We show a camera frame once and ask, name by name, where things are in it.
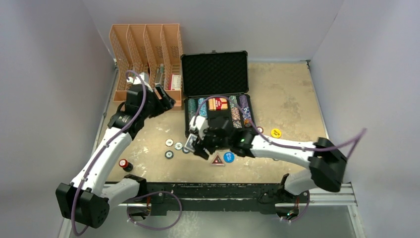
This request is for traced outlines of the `silver stapler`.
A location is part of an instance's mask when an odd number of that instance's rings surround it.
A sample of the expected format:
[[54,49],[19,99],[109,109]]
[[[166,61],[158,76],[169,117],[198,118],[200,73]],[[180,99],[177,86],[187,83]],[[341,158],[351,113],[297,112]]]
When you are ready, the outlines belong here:
[[164,88],[164,64],[161,63],[157,68],[157,73],[155,77],[155,87]]

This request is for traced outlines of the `red triangle dealer token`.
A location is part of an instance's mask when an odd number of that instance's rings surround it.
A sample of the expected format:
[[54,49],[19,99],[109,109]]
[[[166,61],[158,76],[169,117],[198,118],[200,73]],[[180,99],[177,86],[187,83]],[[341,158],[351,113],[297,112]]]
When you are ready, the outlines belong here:
[[214,158],[211,160],[211,166],[225,167],[224,161],[221,159],[220,155],[216,153]]

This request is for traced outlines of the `blue round button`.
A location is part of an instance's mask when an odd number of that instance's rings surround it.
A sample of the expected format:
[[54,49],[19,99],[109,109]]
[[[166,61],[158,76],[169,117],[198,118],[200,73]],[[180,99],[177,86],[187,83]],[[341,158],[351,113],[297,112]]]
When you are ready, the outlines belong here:
[[223,155],[223,159],[226,163],[232,163],[235,160],[235,155],[232,152],[226,152]]

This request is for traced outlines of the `black poker chip case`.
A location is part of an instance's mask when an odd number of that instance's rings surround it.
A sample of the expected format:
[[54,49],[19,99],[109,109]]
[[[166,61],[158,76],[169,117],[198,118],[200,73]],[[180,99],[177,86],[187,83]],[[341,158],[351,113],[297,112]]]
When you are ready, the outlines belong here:
[[209,96],[235,96],[238,108],[243,109],[241,98],[246,97],[250,121],[256,122],[252,108],[248,81],[248,52],[211,52],[183,54],[180,57],[185,96],[185,136],[188,137],[192,109],[197,111],[198,100]]

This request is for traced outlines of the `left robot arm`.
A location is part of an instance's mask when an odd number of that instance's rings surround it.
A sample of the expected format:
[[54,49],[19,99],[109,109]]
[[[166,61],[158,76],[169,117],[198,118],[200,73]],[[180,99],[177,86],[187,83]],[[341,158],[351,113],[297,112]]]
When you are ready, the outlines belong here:
[[157,117],[173,108],[175,100],[161,86],[132,85],[110,118],[103,140],[82,171],[68,184],[60,183],[55,194],[60,212],[85,227],[98,228],[111,209],[132,199],[141,203],[148,196],[144,178],[126,175],[120,182],[105,188],[105,182],[122,152],[131,144],[148,118]]

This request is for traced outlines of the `yellow big blind button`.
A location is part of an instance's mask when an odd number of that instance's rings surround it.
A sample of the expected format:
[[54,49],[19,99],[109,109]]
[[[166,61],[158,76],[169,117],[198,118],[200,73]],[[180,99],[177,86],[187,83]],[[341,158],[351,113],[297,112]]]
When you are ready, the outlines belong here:
[[282,132],[278,128],[273,128],[270,132],[270,135],[273,138],[280,138],[282,136]]

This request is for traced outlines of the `green white chip stack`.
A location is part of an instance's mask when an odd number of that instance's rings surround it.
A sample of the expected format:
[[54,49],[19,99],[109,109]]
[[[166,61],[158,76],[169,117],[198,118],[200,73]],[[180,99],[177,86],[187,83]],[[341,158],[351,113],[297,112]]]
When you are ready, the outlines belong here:
[[237,103],[236,96],[233,96],[233,95],[229,96],[229,105],[230,105],[231,109],[238,108],[238,103]]

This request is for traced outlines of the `red gold card deck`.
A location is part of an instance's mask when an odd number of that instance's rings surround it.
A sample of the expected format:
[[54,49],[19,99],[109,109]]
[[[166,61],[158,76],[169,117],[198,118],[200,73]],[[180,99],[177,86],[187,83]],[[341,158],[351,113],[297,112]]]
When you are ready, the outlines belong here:
[[223,111],[227,110],[229,102],[226,98],[216,97],[208,100],[209,111]]

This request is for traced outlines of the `white chip far left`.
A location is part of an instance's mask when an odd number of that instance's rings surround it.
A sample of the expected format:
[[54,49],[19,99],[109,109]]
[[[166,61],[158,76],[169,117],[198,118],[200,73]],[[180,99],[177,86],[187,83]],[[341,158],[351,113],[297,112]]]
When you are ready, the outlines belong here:
[[171,147],[173,144],[174,144],[174,141],[173,141],[172,139],[167,139],[167,140],[165,141],[165,145],[166,145],[167,147]]

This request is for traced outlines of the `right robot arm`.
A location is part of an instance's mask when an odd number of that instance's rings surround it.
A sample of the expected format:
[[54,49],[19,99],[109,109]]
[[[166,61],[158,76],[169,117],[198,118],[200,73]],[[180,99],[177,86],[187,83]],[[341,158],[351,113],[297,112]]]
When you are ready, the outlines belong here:
[[210,126],[205,117],[194,116],[188,128],[185,147],[203,159],[207,160],[218,149],[229,149],[237,157],[270,158],[301,166],[302,171],[282,179],[278,195],[285,202],[313,188],[341,190],[347,158],[327,138],[320,137],[316,142],[273,138],[256,129],[233,128],[222,117]]

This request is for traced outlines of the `red black stamp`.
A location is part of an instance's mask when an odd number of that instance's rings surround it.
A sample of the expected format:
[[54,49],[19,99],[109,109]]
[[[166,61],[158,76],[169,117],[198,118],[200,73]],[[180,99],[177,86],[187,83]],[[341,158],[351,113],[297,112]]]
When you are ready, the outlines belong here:
[[132,163],[128,162],[126,159],[119,160],[118,165],[126,172],[131,172],[134,168]]

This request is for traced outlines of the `white teal chip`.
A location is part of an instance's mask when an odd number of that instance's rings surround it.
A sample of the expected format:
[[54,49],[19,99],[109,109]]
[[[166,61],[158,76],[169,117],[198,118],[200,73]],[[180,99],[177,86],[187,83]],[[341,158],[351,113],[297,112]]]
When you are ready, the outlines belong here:
[[182,148],[183,148],[183,144],[182,144],[181,142],[176,142],[176,143],[174,144],[174,148],[175,148],[176,150],[182,150]]

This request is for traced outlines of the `light blue chip stack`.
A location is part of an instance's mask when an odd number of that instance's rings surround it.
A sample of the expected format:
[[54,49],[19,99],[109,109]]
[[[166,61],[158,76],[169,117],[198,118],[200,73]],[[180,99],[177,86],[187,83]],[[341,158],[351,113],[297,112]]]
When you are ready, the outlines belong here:
[[208,117],[208,113],[207,113],[207,102],[205,98],[199,98],[198,99],[198,105],[201,106],[199,108],[199,116],[202,116],[204,118]]

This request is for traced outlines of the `blue white chip stack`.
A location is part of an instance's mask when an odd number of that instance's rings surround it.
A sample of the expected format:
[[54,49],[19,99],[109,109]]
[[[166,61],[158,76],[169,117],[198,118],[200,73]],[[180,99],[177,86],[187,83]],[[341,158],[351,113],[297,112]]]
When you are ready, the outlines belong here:
[[249,107],[242,108],[243,120],[252,120],[251,112]]

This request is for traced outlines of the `blue card deck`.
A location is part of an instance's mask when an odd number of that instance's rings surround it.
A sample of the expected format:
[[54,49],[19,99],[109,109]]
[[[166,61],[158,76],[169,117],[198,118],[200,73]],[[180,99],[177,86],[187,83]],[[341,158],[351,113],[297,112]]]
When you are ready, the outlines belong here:
[[187,148],[190,152],[195,152],[195,142],[197,140],[197,136],[194,134],[190,134],[187,138],[186,143],[184,144],[184,147]]

